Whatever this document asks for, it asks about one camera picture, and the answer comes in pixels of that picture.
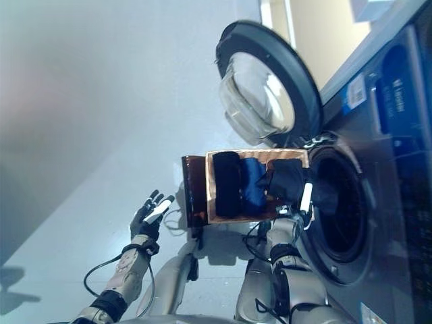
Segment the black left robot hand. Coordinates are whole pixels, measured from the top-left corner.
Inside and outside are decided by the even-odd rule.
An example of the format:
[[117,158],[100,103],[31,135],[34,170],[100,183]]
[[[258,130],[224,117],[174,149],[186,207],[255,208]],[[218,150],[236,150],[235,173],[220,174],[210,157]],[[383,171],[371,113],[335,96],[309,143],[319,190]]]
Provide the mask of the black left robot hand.
[[163,216],[169,210],[174,200],[175,197],[173,195],[164,197],[158,190],[154,190],[144,200],[144,204],[137,210],[130,223],[131,240],[138,235],[147,235],[157,240]]

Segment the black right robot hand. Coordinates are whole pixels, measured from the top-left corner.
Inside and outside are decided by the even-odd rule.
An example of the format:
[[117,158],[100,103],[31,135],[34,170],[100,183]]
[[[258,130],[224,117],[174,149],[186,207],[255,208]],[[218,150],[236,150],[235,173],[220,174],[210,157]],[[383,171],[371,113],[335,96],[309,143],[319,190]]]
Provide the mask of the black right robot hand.
[[303,230],[306,231],[310,228],[312,222],[315,220],[315,212],[312,201],[313,185],[306,182],[300,200],[300,208],[298,214],[302,218]]

